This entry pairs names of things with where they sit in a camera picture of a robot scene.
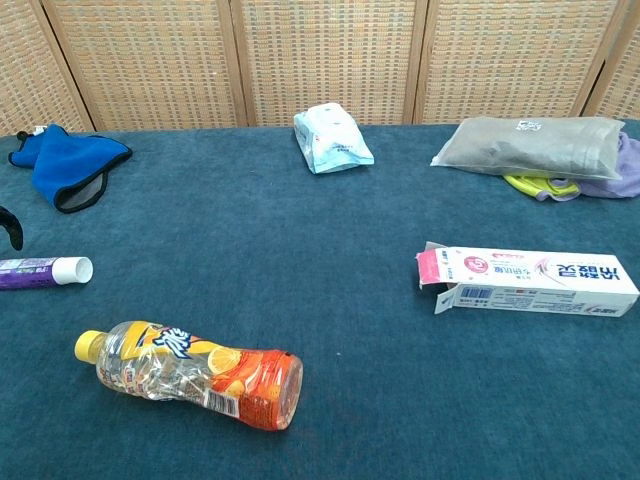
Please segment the white plastic bag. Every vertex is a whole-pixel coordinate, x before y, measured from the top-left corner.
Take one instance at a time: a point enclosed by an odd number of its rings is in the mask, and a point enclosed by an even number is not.
[[[311,107],[293,117],[300,149],[313,173],[373,165],[355,120],[337,103]]]
[[[491,175],[619,180],[623,125],[602,117],[469,118],[431,165]]]

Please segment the toothpaste box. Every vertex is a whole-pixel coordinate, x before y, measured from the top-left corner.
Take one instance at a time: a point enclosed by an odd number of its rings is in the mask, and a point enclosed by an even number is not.
[[[638,289],[614,255],[445,247],[417,256],[420,288],[446,283],[435,313],[452,307],[620,317]]]

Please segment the toothpaste tube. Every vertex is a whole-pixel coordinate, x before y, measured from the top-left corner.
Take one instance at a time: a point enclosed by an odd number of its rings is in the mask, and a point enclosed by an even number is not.
[[[0,260],[0,290],[87,283],[92,276],[87,257]]]

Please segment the barcode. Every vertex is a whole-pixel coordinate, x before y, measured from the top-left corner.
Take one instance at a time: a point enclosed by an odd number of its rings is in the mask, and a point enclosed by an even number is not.
[[[207,390],[205,407],[231,417],[238,418],[240,416],[240,412],[238,412],[237,398],[223,395],[222,393],[214,392],[213,390]]]
[[[462,289],[462,296],[465,298],[489,298],[493,293],[491,288],[470,288]]]

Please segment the wicker panel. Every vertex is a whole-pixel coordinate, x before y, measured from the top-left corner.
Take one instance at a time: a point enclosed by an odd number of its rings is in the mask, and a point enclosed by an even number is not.
[[[0,135],[58,123],[92,130],[55,61],[40,24],[25,0],[0,1]]]
[[[640,119],[640,25],[622,54],[598,114]]]
[[[99,129],[237,125],[216,2],[47,5]]]
[[[425,123],[579,114],[574,103],[616,0],[432,1]]]
[[[415,2],[239,3],[240,64],[258,125],[291,125],[295,113],[328,101],[359,123],[402,122]]]

